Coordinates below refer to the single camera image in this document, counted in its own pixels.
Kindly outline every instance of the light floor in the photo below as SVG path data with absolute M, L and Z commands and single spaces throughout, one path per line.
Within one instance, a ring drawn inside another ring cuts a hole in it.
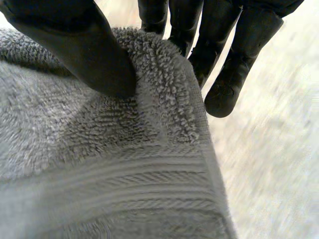
M 141 24 L 137 0 L 98 5 L 111 26 Z M 234 112 L 208 117 L 239 239 L 319 239 L 318 29 L 319 1 L 306 0 L 261 52 Z

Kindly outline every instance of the towel fold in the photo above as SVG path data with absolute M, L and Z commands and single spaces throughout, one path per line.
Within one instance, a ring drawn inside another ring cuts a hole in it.
M 113 32 L 138 77 L 125 101 L 0 30 L 0 235 L 236 238 L 191 64 L 153 34 Z

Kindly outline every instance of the gray towel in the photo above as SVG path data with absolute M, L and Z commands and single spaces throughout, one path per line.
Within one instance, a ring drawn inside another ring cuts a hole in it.
M 191 64 L 155 35 L 114 34 L 138 76 L 126 101 L 0 30 L 0 238 L 236 238 Z

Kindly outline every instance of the hand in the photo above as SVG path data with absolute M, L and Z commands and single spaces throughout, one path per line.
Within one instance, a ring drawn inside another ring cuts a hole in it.
M 172 30 L 169 40 L 180 53 L 190 52 L 200 13 L 198 42 L 189 57 L 198 83 L 204 86 L 238 19 L 224 66 L 205 99 L 206 111 L 228 116 L 261 49 L 303 0 L 138 0 L 142 29 L 163 36 L 167 5 Z

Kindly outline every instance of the gloved hand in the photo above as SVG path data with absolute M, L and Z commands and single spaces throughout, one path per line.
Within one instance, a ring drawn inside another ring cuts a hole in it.
M 260 50 L 303 0 L 138 0 L 142 29 L 163 35 L 167 6 L 169 40 L 187 56 L 197 28 L 199 39 L 189 57 L 202 87 L 239 17 L 224 67 L 205 106 L 215 117 L 228 116 Z M 49 49 L 89 87 L 111 96 L 135 91 L 134 68 L 92 0 L 0 0 L 0 11 L 19 31 Z
M 224 66 L 205 99 L 206 111 L 228 116 L 261 49 L 303 0 L 138 0 L 142 29 L 163 35 L 167 3 L 172 30 L 169 40 L 188 56 L 200 13 L 198 42 L 189 57 L 203 87 L 238 19 L 235 38 Z

